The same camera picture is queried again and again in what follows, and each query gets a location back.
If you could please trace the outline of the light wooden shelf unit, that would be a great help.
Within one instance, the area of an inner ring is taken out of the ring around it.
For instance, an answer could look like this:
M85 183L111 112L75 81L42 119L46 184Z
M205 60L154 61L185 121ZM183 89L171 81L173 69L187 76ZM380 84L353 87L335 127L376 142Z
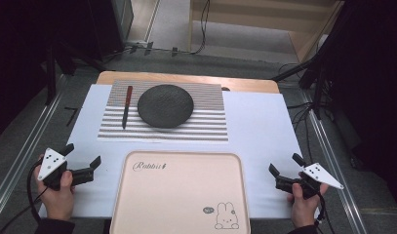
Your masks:
M208 21L287 30L300 62L329 33L344 0L189 0L187 49L193 22L209 12Z

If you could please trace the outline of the wooden board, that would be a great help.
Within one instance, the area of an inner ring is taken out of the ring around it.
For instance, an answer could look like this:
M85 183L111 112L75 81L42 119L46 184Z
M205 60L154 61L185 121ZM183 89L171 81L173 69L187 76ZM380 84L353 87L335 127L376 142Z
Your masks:
M220 84L222 87L228 88L232 92L279 94L278 85L275 81L272 80L166 74L153 72L104 71L99 75L97 83L100 85L111 85L114 83L115 80L144 80L159 82Z

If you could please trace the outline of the pink tray with rabbit print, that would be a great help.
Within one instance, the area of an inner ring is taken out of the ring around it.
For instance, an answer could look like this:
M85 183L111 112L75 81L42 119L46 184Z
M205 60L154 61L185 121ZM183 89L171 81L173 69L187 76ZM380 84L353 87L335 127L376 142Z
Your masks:
M135 151L110 234L250 234L241 161L230 153Z

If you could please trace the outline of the black cabinet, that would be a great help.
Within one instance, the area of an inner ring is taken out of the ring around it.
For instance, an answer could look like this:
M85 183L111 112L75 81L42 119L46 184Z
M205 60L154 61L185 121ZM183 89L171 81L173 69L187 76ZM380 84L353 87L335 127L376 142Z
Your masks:
M60 37L92 59L122 52L134 19L131 0L61 0Z

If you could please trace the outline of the metal floor rail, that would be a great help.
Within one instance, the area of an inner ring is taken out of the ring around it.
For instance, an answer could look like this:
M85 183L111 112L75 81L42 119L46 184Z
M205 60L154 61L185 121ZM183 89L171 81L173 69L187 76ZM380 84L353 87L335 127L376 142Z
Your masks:
M308 118L315 135L318 138L318 142L322 149L323 158L327 163L331 175L338 179L344 186L344 188L339 190L337 194L340 198L346 218L350 224L352 234L369 234L350 187L348 186L345 176L342 172L336 152L328 138L323 121L319 120L312 110L308 111Z
M0 136L0 215L18 183L34 149L51 120L70 79L61 75L57 93L49 104L38 94Z

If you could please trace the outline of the person's left hand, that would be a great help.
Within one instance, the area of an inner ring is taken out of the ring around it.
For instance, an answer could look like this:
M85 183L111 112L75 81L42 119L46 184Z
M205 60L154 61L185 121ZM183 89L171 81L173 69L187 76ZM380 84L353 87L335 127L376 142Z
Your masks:
M47 188L42 181L38 179L41 166L34 169L34 177L37 185L37 191L41 194L41 200L47 211L47 218L69 221L74 208L74 187L71 185L73 176L72 172L65 171L60 179L60 190Z

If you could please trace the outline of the power strip with plugs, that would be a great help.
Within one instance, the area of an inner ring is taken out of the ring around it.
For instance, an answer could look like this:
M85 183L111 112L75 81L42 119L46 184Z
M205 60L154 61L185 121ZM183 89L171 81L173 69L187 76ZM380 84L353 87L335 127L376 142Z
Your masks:
M125 48L123 49L124 52L128 52L130 54L133 54L139 50L143 50L143 54L145 56L150 55L152 52L165 52L169 53L172 57L175 57L177 54L180 53L180 50L177 47L173 47L172 49L155 48L153 42L127 43Z

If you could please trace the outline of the black metal stand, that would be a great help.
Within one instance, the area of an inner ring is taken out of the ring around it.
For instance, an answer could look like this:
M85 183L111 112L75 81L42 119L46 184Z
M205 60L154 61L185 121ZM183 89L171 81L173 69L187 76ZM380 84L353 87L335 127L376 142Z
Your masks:
M104 72L106 68L88 57L83 52L72 47L64 40L53 40L45 47L46 50L46 75L47 75L47 99L46 105L49 105L57 94L56 66L55 62L66 74L74 74L76 67L72 57L83 60L86 64L96 69L98 72Z
M341 6L336 22L330 31L329 36L317 53L307 61L271 78L272 81L280 82L300 71L303 71L303 75L298 82L298 85L302 89L308 89L311 87L313 82L316 82L313 101L307 105L307 111L313 111L318 119L321 119L321 99L326 79L327 66L331 63L331 58L335 55L337 46L341 44L340 40L344 35L346 27L349 25L360 0L341 0L341 2L343 5Z

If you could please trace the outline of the dark round plate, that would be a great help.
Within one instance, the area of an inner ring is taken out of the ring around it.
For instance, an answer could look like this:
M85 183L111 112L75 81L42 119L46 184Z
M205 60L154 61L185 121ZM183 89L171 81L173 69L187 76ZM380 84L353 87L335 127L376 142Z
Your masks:
M175 128L190 118L193 109L194 101L189 92L169 84L148 89L138 101L139 117L154 128Z

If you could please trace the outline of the white table sheet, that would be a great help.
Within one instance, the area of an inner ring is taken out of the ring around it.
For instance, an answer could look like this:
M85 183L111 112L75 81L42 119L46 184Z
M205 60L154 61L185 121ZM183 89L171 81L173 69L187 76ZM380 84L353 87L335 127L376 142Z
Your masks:
M299 165L292 159L300 148L284 98L280 94L224 92L227 143L137 142L98 139L109 97L109 85L90 88L69 141L68 167L85 168L100 156L95 179L76 187L75 217L110 218L126 156L136 150L229 152L240 157L244 171L249 216L252 219L288 218L287 194L275 188L268 171L274 165L281 175L296 177Z

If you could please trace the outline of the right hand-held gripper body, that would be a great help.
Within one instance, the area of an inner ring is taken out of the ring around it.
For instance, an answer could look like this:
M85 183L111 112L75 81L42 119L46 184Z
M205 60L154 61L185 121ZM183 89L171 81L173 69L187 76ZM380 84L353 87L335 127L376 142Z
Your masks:
M298 183L301 186L304 199L309 199L318 195L322 183L328 184L336 189L344 188L344 186L319 163L302 167L301 176L299 178L281 176L278 170L274 169L274 178L276 182L275 187L288 193L293 193L293 185Z

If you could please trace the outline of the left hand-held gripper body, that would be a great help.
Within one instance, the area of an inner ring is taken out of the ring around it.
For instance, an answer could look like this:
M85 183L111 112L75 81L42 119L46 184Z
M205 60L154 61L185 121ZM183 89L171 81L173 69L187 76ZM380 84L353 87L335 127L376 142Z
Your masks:
M67 171L66 156L62 156L58 151L47 148L41 160L41 168L38 179L44 183L45 186L53 189L60 190L60 179L62 173ZM79 170L70 170L72 172L73 180L71 185L79 185L94 180L93 169L88 168Z

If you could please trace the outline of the person's right hand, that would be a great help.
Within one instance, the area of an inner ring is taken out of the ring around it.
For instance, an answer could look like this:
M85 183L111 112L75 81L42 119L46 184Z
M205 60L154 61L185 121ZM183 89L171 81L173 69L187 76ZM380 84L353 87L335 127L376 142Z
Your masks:
M288 201L293 203L291 221L295 228L315 225L315 212L321 204L320 196L324 195L328 188L328 184L322 183L320 185L320 194L305 199L301 185L298 183L292 185L292 194L288 196Z

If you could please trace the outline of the striped placemat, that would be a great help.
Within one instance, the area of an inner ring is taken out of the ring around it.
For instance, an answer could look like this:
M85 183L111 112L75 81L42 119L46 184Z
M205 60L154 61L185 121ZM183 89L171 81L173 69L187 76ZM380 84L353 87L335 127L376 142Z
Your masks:
M219 142L228 143L228 131L221 85L171 82L192 96L190 118L173 129L154 128L138 114L140 96L148 89L163 85L157 81L116 80L101 118L98 140L140 142ZM133 86L126 129L122 128L127 87Z

